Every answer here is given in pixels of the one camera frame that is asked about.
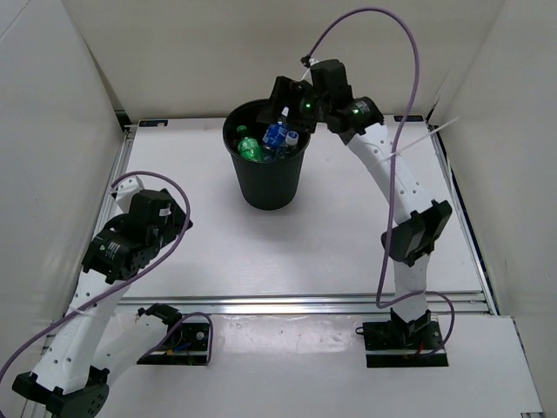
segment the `bracket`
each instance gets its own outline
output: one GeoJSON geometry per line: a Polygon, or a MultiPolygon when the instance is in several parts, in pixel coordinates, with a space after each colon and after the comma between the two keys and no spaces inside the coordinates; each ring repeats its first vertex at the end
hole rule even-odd
{"type": "Polygon", "coordinates": [[[449,365],[445,350],[429,354],[442,342],[439,322],[436,320],[432,320],[410,340],[406,339],[390,320],[364,322],[362,327],[356,329],[356,334],[364,337],[368,368],[449,365]]]}
{"type": "Polygon", "coordinates": [[[186,322],[182,324],[180,338],[170,344],[169,349],[155,351],[138,361],[138,364],[203,366],[207,362],[209,347],[209,324],[186,322]]]}

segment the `metal frame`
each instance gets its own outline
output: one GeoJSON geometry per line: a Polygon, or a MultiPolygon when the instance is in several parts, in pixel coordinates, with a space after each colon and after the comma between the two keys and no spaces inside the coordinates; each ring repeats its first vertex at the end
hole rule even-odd
{"type": "MultiPolygon", "coordinates": [[[[136,134],[136,127],[132,126],[133,131],[126,131],[124,133],[124,142],[120,148],[116,160],[114,161],[114,166],[112,167],[111,176],[109,177],[110,185],[115,179],[120,177],[125,173],[126,167],[130,161],[131,148],[133,147],[133,139],[136,134]]],[[[113,214],[115,208],[114,199],[108,194],[104,196],[103,204],[101,205],[100,213],[98,214],[97,223],[95,224],[95,229],[93,235],[99,233],[103,229],[104,224],[108,221],[110,216],[113,214]]]]}
{"type": "MultiPolygon", "coordinates": [[[[447,295],[459,314],[489,314],[483,293],[450,293],[447,295]]],[[[383,301],[394,298],[392,293],[383,295],[383,301]]],[[[330,296],[277,296],[277,297],[216,297],[216,298],[122,298],[117,313],[136,313],[140,307],[153,303],[174,306],[182,313],[205,312],[223,315],[268,314],[388,314],[375,305],[372,294],[347,294],[330,296]]],[[[434,314],[448,314],[447,303],[439,296],[428,295],[427,302],[434,314]]]]}
{"type": "Polygon", "coordinates": [[[474,264],[476,265],[476,271],[478,277],[480,277],[481,288],[486,297],[486,303],[489,306],[489,312],[492,315],[499,315],[490,287],[487,284],[486,272],[484,271],[484,268],[482,267],[480,262],[480,255],[478,254],[476,245],[473,243],[470,226],[468,225],[468,222],[466,221],[465,218],[464,210],[462,207],[464,203],[461,202],[459,197],[456,196],[454,193],[454,187],[456,186],[456,182],[454,180],[453,170],[451,169],[450,166],[450,161],[445,156],[445,153],[441,148],[440,135],[438,133],[435,133],[431,136],[431,139],[432,139],[433,148],[435,149],[435,153],[437,154],[437,159],[440,162],[441,171],[443,171],[443,176],[445,176],[446,184],[448,185],[451,193],[451,197],[453,198],[454,211],[459,217],[460,227],[462,228],[462,231],[464,231],[464,234],[466,236],[466,243],[468,244],[468,250],[470,251],[470,254],[472,254],[473,256],[473,261],[474,264]]]}

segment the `white floor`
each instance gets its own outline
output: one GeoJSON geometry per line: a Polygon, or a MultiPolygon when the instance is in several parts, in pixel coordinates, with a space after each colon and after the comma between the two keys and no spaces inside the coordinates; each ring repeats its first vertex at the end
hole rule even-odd
{"type": "MultiPolygon", "coordinates": [[[[396,124],[387,120],[393,135],[396,124]]],[[[223,123],[173,119],[168,126],[138,129],[126,171],[152,170],[175,179],[190,198],[194,227],[177,253],[126,297],[374,293],[387,205],[358,159],[338,137],[318,129],[305,153],[294,201],[278,211],[260,211],[240,193],[223,145],[223,123]]],[[[424,123],[407,124],[401,146],[426,133],[424,123]]],[[[450,201],[431,141],[403,157],[438,201],[450,201]]],[[[145,185],[166,186],[150,179],[145,185]]],[[[456,215],[433,253],[428,289],[481,290],[456,215]]],[[[392,271],[386,291],[393,291],[392,271]]]]}
{"type": "MultiPolygon", "coordinates": [[[[520,418],[540,412],[513,322],[460,315],[449,367],[367,369],[360,317],[214,317],[209,367],[135,366],[102,418],[520,418]]],[[[112,320],[114,338],[130,315],[112,320]]],[[[445,331],[447,318],[441,325],[445,331]]]]}

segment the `wire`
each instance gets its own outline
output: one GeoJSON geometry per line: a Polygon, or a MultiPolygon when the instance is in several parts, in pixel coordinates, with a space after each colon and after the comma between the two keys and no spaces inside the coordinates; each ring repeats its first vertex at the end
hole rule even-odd
{"type": "MultiPolygon", "coordinates": [[[[439,131],[441,131],[442,129],[447,128],[450,124],[453,124],[454,122],[456,122],[457,120],[459,120],[460,117],[454,118],[449,120],[446,124],[443,124],[441,126],[438,126],[437,128],[435,128],[432,131],[429,131],[426,135],[424,135],[421,138],[416,139],[415,141],[412,141],[410,144],[408,145],[404,145],[402,148],[399,148],[396,151],[397,155],[400,155],[403,151],[406,151],[408,148],[415,146],[416,144],[418,144],[419,142],[423,141],[424,139],[428,139],[430,138],[434,133],[437,133],[439,131]]],[[[385,158],[381,159],[380,161],[378,161],[377,163],[375,163],[372,168],[370,168],[370,171],[373,170],[377,165],[384,163],[385,161],[388,161],[391,157],[393,156],[393,152],[391,152],[389,155],[387,155],[385,158]]]]}
{"type": "MultiPolygon", "coordinates": [[[[174,253],[176,251],[176,249],[178,248],[178,246],[180,245],[180,242],[182,241],[182,238],[185,235],[185,232],[187,231],[187,226],[190,224],[190,215],[191,215],[191,208],[190,208],[190,201],[188,200],[188,197],[186,196],[184,190],[182,189],[182,187],[180,187],[180,185],[178,183],[176,183],[174,180],[169,179],[168,177],[166,177],[163,174],[158,174],[156,172],[146,172],[146,171],[136,171],[136,172],[128,172],[126,174],[124,174],[123,176],[119,177],[118,179],[114,180],[114,182],[111,184],[111,188],[114,188],[118,183],[122,182],[122,180],[127,179],[129,177],[133,177],[133,176],[148,176],[148,177],[154,177],[156,179],[161,179],[166,181],[167,183],[173,185],[176,190],[178,191],[178,193],[180,194],[180,196],[182,196],[182,199],[184,200],[184,204],[185,204],[185,223],[184,223],[184,228],[182,228],[182,231],[180,231],[180,234],[176,237],[176,240],[174,241],[174,243],[172,244],[172,246],[169,248],[169,250],[164,253],[158,260],[155,260],[153,262],[153,264],[151,264],[150,266],[148,266],[147,268],[145,268],[142,272],[139,272],[138,274],[136,274],[133,278],[127,280],[127,281],[123,281],[122,283],[111,287],[109,290],[107,290],[104,293],[99,294],[98,296],[94,297],[93,299],[89,300],[88,302],[85,302],[81,307],[77,307],[74,308],[74,310],[71,310],[71,312],[67,313],[62,319],[57,320],[55,322],[53,322],[49,327],[45,328],[43,331],[39,332],[38,334],[34,335],[33,337],[31,337],[29,340],[27,340],[24,344],[22,344],[22,346],[20,348],[18,348],[14,354],[12,354],[10,356],[10,358],[4,363],[4,365],[2,366],[2,369],[0,369],[0,382],[2,382],[4,376],[6,375],[8,369],[10,368],[10,366],[13,364],[13,362],[17,359],[17,357],[19,357],[27,348],[29,348],[31,345],[33,345],[35,342],[37,342],[38,340],[40,340],[41,338],[43,338],[45,335],[50,334],[52,331],[54,331],[56,328],[62,326],[63,324],[65,324],[66,322],[74,319],[76,316],[78,316],[80,313],[79,311],[84,311],[85,309],[92,307],[94,305],[96,305],[98,302],[100,302],[101,300],[106,299],[107,297],[111,296],[112,294],[119,292],[120,290],[131,286],[133,283],[135,283],[136,281],[140,280],[141,278],[143,278],[146,274],[149,274],[150,272],[152,272],[155,268],[157,268],[163,261],[165,261],[166,259],[168,259],[172,253],[174,253]]],[[[0,411],[0,418],[6,418],[6,416],[2,413],[2,411],[0,411]]]]}
{"type": "Polygon", "coordinates": [[[416,352],[416,354],[414,355],[414,357],[418,357],[418,356],[419,356],[419,354],[423,351],[424,346],[425,346],[424,341],[422,341],[422,342],[419,344],[418,351],[416,352]]]}
{"type": "MultiPolygon", "coordinates": [[[[390,172],[390,181],[389,181],[389,201],[388,201],[389,211],[388,211],[388,220],[387,220],[387,224],[386,224],[385,252],[383,253],[383,262],[381,264],[381,273],[380,273],[380,276],[379,276],[379,284],[378,284],[378,288],[377,288],[377,294],[375,296],[375,305],[379,309],[385,309],[387,307],[391,307],[391,306],[401,302],[402,300],[406,300],[406,299],[412,298],[413,296],[418,296],[418,295],[421,295],[421,294],[424,293],[423,291],[410,292],[410,293],[407,293],[407,294],[403,294],[402,296],[399,296],[398,298],[396,298],[394,300],[391,300],[389,302],[385,302],[385,303],[381,302],[381,295],[383,294],[383,287],[385,285],[385,279],[386,279],[386,269],[388,267],[388,262],[389,262],[389,248],[391,248],[391,241],[393,239],[394,193],[395,193],[395,179],[396,179],[395,175],[396,175],[397,147],[398,147],[399,141],[400,141],[400,133],[402,133],[402,128],[404,127],[406,121],[408,120],[408,115],[410,115],[410,111],[412,110],[412,106],[413,106],[414,100],[416,98],[416,93],[418,91],[418,83],[419,83],[418,45],[416,44],[416,39],[414,38],[414,35],[410,31],[410,28],[398,15],[396,15],[395,13],[393,13],[393,12],[387,10],[387,9],[383,9],[383,8],[380,8],[380,7],[362,7],[362,8],[359,8],[359,9],[354,9],[352,11],[349,11],[349,12],[345,13],[344,15],[338,17],[334,22],[332,22],[325,29],[325,31],[321,34],[321,36],[319,37],[319,39],[317,40],[315,45],[310,49],[310,52],[309,52],[309,54],[307,54],[306,57],[308,59],[311,59],[313,53],[315,52],[315,50],[317,50],[318,46],[321,44],[323,39],[332,30],[332,28],[334,28],[337,24],[339,24],[340,22],[342,22],[343,20],[345,20],[346,18],[348,18],[352,15],[362,13],[362,12],[365,12],[365,11],[381,13],[383,15],[387,15],[387,16],[391,17],[392,19],[394,19],[402,27],[402,29],[404,30],[404,32],[408,36],[408,39],[410,41],[410,45],[412,46],[413,55],[414,55],[414,80],[413,80],[412,92],[410,93],[410,99],[408,100],[408,104],[406,105],[406,109],[404,111],[402,119],[400,120],[397,131],[394,134],[393,146],[391,148],[392,155],[391,155],[391,172],[390,172]]],[[[438,293],[438,292],[426,292],[426,293],[437,294],[438,296],[442,297],[448,303],[449,307],[451,308],[451,325],[449,326],[449,332],[447,332],[447,336],[450,337],[451,333],[453,332],[454,321],[456,319],[456,314],[455,314],[453,303],[444,294],[441,294],[441,293],[438,293]]],[[[428,355],[432,355],[432,354],[437,353],[439,350],[441,350],[446,345],[447,341],[448,341],[448,338],[445,338],[445,340],[441,343],[440,347],[438,347],[436,350],[432,351],[428,355]]]]}
{"type": "Polygon", "coordinates": [[[164,345],[164,342],[171,337],[171,335],[174,333],[174,331],[176,331],[178,329],[178,327],[182,326],[182,322],[184,322],[185,320],[187,320],[189,318],[193,318],[194,316],[201,316],[201,317],[205,318],[207,320],[207,322],[209,322],[209,347],[207,348],[207,362],[205,363],[205,365],[209,364],[211,362],[211,357],[212,357],[213,324],[212,324],[211,317],[209,315],[207,315],[206,313],[202,313],[202,312],[194,312],[194,313],[188,313],[187,315],[184,315],[182,317],[182,320],[180,320],[176,324],[174,324],[174,326],[171,329],[168,330],[168,333],[166,333],[164,338],[155,347],[153,347],[151,350],[149,350],[147,353],[145,353],[142,358],[144,358],[145,356],[153,353],[154,351],[157,351],[161,346],[164,345]]]}

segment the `purple cable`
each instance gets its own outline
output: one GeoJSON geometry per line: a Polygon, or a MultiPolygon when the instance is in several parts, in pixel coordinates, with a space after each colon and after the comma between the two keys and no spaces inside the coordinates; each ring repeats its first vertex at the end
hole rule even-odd
{"type": "MultiPolygon", "coordinates": [[[[385,285],[386,269],[388,267],[388,262],[389,262],[388,249],[391,248],[391,241],[393,239],[394,193],[395,193],[395,173],[396,173],[397,146],[399,145],[400,133],[402,133],[402,128],[404,127],[404,124],[406,123],[406,121],[408,119],[408,115],[410,114],[410,111],[412,110],[412,106],[414,104],[414,99],[416,98],[416,93],[418,91],[418,82],[419,82],[418,45],[416,44],[416,39],[414,38],[414,35],[410,31],[410,28],[398,15],[394,14],[393,12],[391,12],[387,9],[383,9],[381,7],[362,7],[362,8],[359,8],[359,9],[354,9],[352,11],[349,11],[349,12],[345,13],[344,15],[338,17],[334,22],[332,22],[325,29],[325,31],[321,34],[321,36],[319,37],[319,39],[317,40],[315,45],[310,50],[310,53],[307,54],[307,56],[309,58],[312,57],[315,50],[317,50],[319,44],[321,44],[323,39],[327,36],[327,34],[331,31],[331,29],[334,28],[337,24],[339,24],[340,22],[345,20],[347,17],[350,17],[352,15],[355,15],[357,13],[361,13],[361,12],[364,12],[364,11],[373,11],[373,12],[377,12],[377,13],[382,13],[382,14],[387,15],[387,16],[391,17],[392,19],[394,19],[402,27],[404,32],[408,35],[408,39],[410,40],[410,44],[412,46],[412,51],[413,51],[413,55],[414,55],[414,81],[413,81],[412,93],[410,94],[410,99],[408,100],[408,105],[406,106],[406,109],[404,111],[404,115],[402,116],[402,119],[400,120],[399,127],[397,128],[397,131],[394,134],[393,147],[391,148],[392,156],[391,156],[391,174],[390,174],[391,178],[390,178],[390,183],[389,183],[389,214],[388,214],[388,221],[387,221],[387,225],[386,225],[385,252],[383,253],[383,263],[381,265],[381,274],[379,276],[379,285],[378,285],[378,288],[377,288],[377,295],[375,296],[375,305],[379,309],[385,309],[386,307],[391,307],[391,306],[401,302],[402,300],[406,300],[408,298],[412,298],[413,296],[418,296],[418,295],[424,293],[424,292],[410,292],[410,293],[407,293],[407,294],[403,294],[402,296],[400,296],[400,297],[398,297],[394,300],[391,300],[389,302],[381,303],[381,295],[383,293],[383,286],[385,285]]],[[[451,336],[451,333],[453,332],[454,320],[455,320],[455,316],[456,316],[453,303],[444,294],[438,293],[438,292],[433,292],[433,291],[426,292],[426,293],[436,294],[436,295],[440,296],[441,298],[443,298],[446,301],[446,303],[448,303],[449,307],[451,308],[451,325],[449,326],[449,331],[446,333],[446,338],[441,342],[440,346],[438,348],[436,348],[434,351],[432,351],[431,353],[424,354],[424,356],[435,354],[435,353],[437,353],[438,351],[440,351],[441,349],[443,349],[445,347],[446,342],[448,341],[449,337],[451,336]]]]}
{"type": "MultiPolygon", "coordinates": [[[[173,185],[176,188],[176,190],[178,191],[178,193],[180,193],[180,195],[182,196],[182,199],[184,200],[184,204],[185,204],[185,223],[184,223],[184,225],[185,226],[189,225],[190,215],[191,215],[191,213],[190,213],[190,211],[191,211],[190,201],[188,200],[188,197],[186,196],[184,190],[182,189],[182,187],[179,186],[178,183],[176,183],[174,180],[169,179],[168,177],[166,177],[162,174],[158,174],[156,172],[137,171],[137,172],[127,172],[123,176],[114,180],[114,182],[111,184],[111,187],[114,188],[122,180],[127,179],[127,178],[132,177],[132,176],[154,177],[154,178],[157,178],[157,179],[164,180],[167,183],[173,185]]],[[[10,366],[13,364],[13,362],[16,360],[16,358],[19,357],[19,355],[21,355],[21,353],[23,351],[25,351],[27,348],[29,348],[36,341],[40,340],[42,337],[51,333],[56,328],[62,326],[63,324],[65,324],[69,320],[72,320],[73,318],[78,316],[80,314],[78,311],[84,311],[88,307],[91,307],[91,306],[95,305],[100,300],[103,300],[103,299],[107,298],[108,296],[114,294],[115,292],[118,292],[119,290],[122,290],[125,287],[131,286],[133,283],[135,283],[139,279],[143,278],[146,274],[149,274],[150,272],[152,272],[163,261],[168,259],[172,255],[172,253],[174,253],[174,251],[176,251],[176,248],[178,248],[178,246],[180,245],[180,242],[182,241],[182,238],[184,237],[186,231],[187,231],[186,227],[182,228],[182,231],[180,231],[180,234],[176,237],[176,240],[174,241],[174,244],[170,247],[170,249],[166,253],[164,253],[158,260],[156,260],[153,264],[151,264],[150,266],[145,268],[142,272],[138,273],[136,276],[134,276],[133,278],[131,278],[127,281],[123,281],[122,283],[120,283],[117,286],[111,287],[106,292],[99,294],[97,297],[95,297],[95,298],[89,300],[88,302],[84,303],[76,311],[71,311],[71,312],[67,313],[62,319],[57,320],[56,322],[52,323],[52,325],[50,325],[49,327],[45,328],[40,333],[38,333],[37,335],[35,335],[35,336],[31,337],[29,340],[27,340],[20,348],[18,348],[14,352],[14,354],[12,354],[10,356],[10,358],[2,366],[2,369],[0,369],[0,383],[2,382],[2,379],[4,378],[4,376],[6,375],[6,372],[8,371],[8,368],[10,368],[10,366]]],[[[2,413],[2,411],[0,411],[0,418],[6,418],[6,416],[2,413]]]]}
{"type": "Polygon", "coordinates": [[[164,338],[155,347],[153,347],[151,350],[149,350],[147,353],[145,353],[142,358],[144,358],[146,355],[151,354],[154,351],[157,351],[157,349],[159,347],[161,347],[164,344],[164,342],[171,337],[171,335],[174,333],[174,331],[176,331],[182,325],[182,322],[184,322],[188,318],[192,318],[194,316],[202,316],[203,318],[205,318],[209,322],[209,347],[207,348],[207,362],[205,363],[205,365],[209,364],[211,362],[211,357],[212,357],[212,337],[213,337],[214,331],[213,331],[213,325],[212,325],[211,317],[209,315],[207,315],[206,313],[202,313],[202,312],[193,312],[193,313],[188,313],[187,315],[184,315],[182,317],[182,320],[177,322],[176,324],[174,324],[174,326],[171,329],[168,330],[168,333],[166,333],[164,338]]]}

